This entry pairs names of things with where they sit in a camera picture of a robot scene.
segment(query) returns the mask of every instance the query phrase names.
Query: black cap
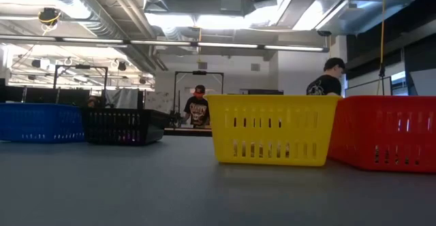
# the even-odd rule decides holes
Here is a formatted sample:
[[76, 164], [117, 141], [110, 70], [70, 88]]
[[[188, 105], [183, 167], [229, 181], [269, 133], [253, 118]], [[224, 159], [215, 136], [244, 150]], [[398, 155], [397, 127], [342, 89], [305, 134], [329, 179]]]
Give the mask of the black cap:
[[324, 71], [326, 71], [327, 69], [332, 69], [336, 65], [338, 65], [340, 68], [342, 68], [344, 73], [345, 73], [345, 71], [346, 71], [345, 63], [340, 58], [331, 58], [331, 59], [328, 59], [326, 61], [325, 66], [324, 66]]
[[203, 85], [197, 85], [196, 93], [206, 93], [206, 88]]

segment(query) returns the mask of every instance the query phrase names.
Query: man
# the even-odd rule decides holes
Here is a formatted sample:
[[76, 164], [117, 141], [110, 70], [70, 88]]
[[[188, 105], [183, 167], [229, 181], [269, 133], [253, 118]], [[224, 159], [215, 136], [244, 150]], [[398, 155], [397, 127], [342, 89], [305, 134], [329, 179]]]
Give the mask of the man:
[[341, 81], [339, 78], [344, 73], [345, 63], [342, 59], [328, 59], [324, 66], [324, 74], [309, 84], [306, 94], [341, 96]]
[[203, 85], [196, 86], [193, 97], [190, 97], [185, 106], [185, 118], [183, 122], [191, 117], [191, 125], [194, 128], [203, 128], [209, 122], [209, 104], [203, 98], [206, 88]]

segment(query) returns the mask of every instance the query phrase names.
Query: metal frame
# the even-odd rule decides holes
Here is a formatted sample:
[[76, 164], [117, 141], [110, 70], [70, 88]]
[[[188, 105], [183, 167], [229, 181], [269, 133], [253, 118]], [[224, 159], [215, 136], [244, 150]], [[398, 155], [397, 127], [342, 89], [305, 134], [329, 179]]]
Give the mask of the metal frame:
[[224, 73], [221, 72], [207, 72], [207, 71], [201, 71], [203, 74], [196, 74], [196, 72], [198, 71], [176, 71], [174, 73], [174, 95], [173, 95], [173, 99], [172, 99], [172, 110], [174, 112], [176, 112], [176, 87], [177, 87], [177, 75], [178, 74], [193, 74], [193, 75], [208, 75], [208, 74], [212, 74], [212, 75], [220, 75], [222, 77], [222, 81], [221, 81], [221, 94], [224, 94]]
[[356, 88], [356, 87], [359, 87], [359, 86], [363, 86], [363, 85], [366, 85], [366, 84], [374, 83], [374, 82], [377, 82], [379, 80], [381, 80], [381, 93], [383, 94], [383, 96], [385, 96], [385, 92], [384, 92], [384, 80], [388, 79], [388, 78], [389, 78], [389, 82], [390, 82], [390, 95], [388, 95], [388, 96], [392, 96], [392, 77], [388, 76], [388, 77], [385, 77], [385, 78], [382, 78], [382, 79], [372, 80], [370, 82], [365, 82], [365, 83], [362, 83], [362, 84], [358, 84], [356, 86], [348, 87], [347, 89], [345, 89], [345, 97], [347, 97], [347, 90], [348, 89], [353, 89], [353, 88]]
[[[61, 72], [60, 75], [58, 75], [57, 70], [58, 68], [64, 68], [64, 70]], [[106, 104], [106, 85], [108, 83], [108, 68], [103, 66], [90, 66], [90, 65], [55, 65], [54, 67], [54, 80], [53, 80], [53, 89], [56, 89], [56, 83], [57, 78], [59, 76], [62, 76], [63, 72], [65, 72], [69, 68], [75, 68], [75, 69], [104, 69], [104, 87], [102, 91], [102, 101], [103, 104]]]

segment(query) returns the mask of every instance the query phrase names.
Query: black t-shirt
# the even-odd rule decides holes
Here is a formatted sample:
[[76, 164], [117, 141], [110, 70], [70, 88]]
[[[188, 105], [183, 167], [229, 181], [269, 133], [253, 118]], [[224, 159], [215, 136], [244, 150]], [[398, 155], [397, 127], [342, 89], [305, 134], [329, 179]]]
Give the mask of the black t-shirt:
[[310, 83], [306, 90], [307, 95], [327, 95], [329, 93], [341, 95], [341, 82], [329, 75], [320, 76]]
[[205, 125], [209, 117], [209, 104], [205, 99], [190, 97], [186, 102], [185, 112], [191, 114], [192, 125]]

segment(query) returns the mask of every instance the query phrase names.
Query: cable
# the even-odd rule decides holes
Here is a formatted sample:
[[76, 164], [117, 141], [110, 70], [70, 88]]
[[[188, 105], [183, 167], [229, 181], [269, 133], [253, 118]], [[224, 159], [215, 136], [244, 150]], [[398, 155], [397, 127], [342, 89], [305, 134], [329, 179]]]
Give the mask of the cable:
[[382, 5], [382, 19], [381, 19], [381, 41], [380, 41], [380, 72], [379, 72], [379, 81], [377, 83], [377, 95], [379, 95], [379, 89], [380, 89], [380, 80], [383, 81], [384, 79], [384, 22], [385, 22], [385, 13], [386, 13], [386, 0], [383, 0]]
[[49, 19], [49, 20], [42, 20], [40, 18], [41, 16], [41, 12], [38, 13], [38, 19], [40, 20], [40, 22], [51, 22], [53, 23], [55, 20], [57, 20], [60, 16], [61, 16], [62, 12], [59, 12], [59, 14], [57, 14], [57, 16], [55, 18]]
[[15, 63], [13, 63], [11, 65], [11, 71], [14, 69], [13, 67], [14, 67], [15, 64], [17, 64], [17, 63], [19, 63], [21, 61], [21, 63], [17, 66], [17, 68], [18, 68], [18, 67], [20, 67], [22, 65], [22, 63], [24, 63], [24, 61], [26, 61], [30, 57], [29, 53], [33, 50], [33, 48], [35, 46], [36, 45], [33, 45], [32, 47], [30, 47], [30, 49], [28, 49], [28, 51], [24, 55], [22, 55], [20, 59], [17, 60], [17, 62], [15, 62]]

